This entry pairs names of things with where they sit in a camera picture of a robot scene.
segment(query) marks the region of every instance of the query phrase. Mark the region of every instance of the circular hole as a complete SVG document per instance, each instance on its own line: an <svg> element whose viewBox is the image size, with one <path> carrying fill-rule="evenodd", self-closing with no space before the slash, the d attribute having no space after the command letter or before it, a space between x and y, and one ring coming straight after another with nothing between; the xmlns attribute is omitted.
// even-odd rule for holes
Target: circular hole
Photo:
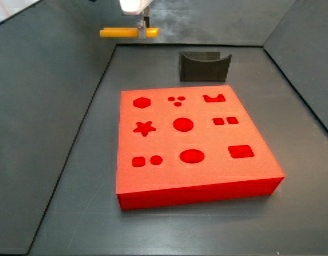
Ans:
<svg viewBox="0 0 328 256"><path fill-rule="evenodd" d="M188 132L194 128L194 122L190 118L182 117L174 121L174 127L180 132Z"/></svg>
<svg viewBox="0 0 328 256"><path fill-rule="evenodd" d="M150 159L150 162L154 164L154 165L160 165L163 163L163 158L162 156L152 156L151 159Z"/></svg>
<svg viewBox="0 0 328 256"><path fill-rule="evenodd" d="M205 153L198 149L188 149L180 153L180 160L188 164L198 164L205 160Z"/></svg>

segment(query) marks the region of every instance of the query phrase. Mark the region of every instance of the shape sorting board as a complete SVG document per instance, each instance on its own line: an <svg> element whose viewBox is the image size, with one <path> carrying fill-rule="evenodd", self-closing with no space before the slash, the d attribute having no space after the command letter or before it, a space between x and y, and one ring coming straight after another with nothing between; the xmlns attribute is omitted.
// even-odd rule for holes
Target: shape sorting board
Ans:
<svg viewBox="0 0 328 256"><path fill-rule="evenodd" d="M231 86L122 92L123 210L270 195L283 179Z"/></svg>

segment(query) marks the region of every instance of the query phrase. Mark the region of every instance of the gray wall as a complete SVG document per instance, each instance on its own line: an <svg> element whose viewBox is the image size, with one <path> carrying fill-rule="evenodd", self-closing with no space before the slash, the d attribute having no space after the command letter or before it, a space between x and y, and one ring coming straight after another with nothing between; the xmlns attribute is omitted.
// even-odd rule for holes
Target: gray wall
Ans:
<svg viewBox="0 0 328 256"><path fill-rule="evenodd" d="M0 26L0 253L27 253L115 47L111 1L42 1Z"/></svg>
<svg viewBox="0 0 328 256"><path fill-rule="evenodd" d="M299 0L265 48L328 129L328 0Z"/></svg>

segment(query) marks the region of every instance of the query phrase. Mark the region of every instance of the dark gray table surface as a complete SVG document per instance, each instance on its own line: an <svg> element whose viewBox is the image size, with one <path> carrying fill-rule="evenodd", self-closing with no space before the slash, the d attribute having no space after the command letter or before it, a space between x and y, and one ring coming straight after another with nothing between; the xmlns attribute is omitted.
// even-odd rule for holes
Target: dark gray table surface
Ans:
<svg viewBox="0 0 328 256"><path fill-rule="evenodd" d="M156 0L151 41L263 45L295 0ZM118 0L43 0L0 24L0 253L27 253L103 72Z"/></svg>
<svg viewBox="0 0 328 256"><path fill-rule="evenodd" d="M271 197L122 212L115 196L120 91L179 81L180 51L234 54L229 83L287 178ZM328 254L328 134L261 48L119 46L32 255Z"/></svg>

